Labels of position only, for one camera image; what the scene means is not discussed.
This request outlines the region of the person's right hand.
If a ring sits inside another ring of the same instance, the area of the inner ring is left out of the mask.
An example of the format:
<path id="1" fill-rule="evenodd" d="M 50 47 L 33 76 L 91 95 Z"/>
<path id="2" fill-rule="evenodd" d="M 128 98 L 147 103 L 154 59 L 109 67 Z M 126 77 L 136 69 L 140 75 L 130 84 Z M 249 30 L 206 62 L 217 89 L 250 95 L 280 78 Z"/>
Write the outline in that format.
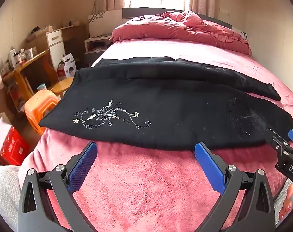
<path id="1" fill-rule="evenodd" d="M 293 183 L 289 185 L 287 189 L 287 196 L 284 199 L 283 206 L 279 212 L 279 219 L 282 220 L 284 219 L 285 215 L 291 211 L 292 209 L 292 201 L 291 198 L 293 196 Z"/>

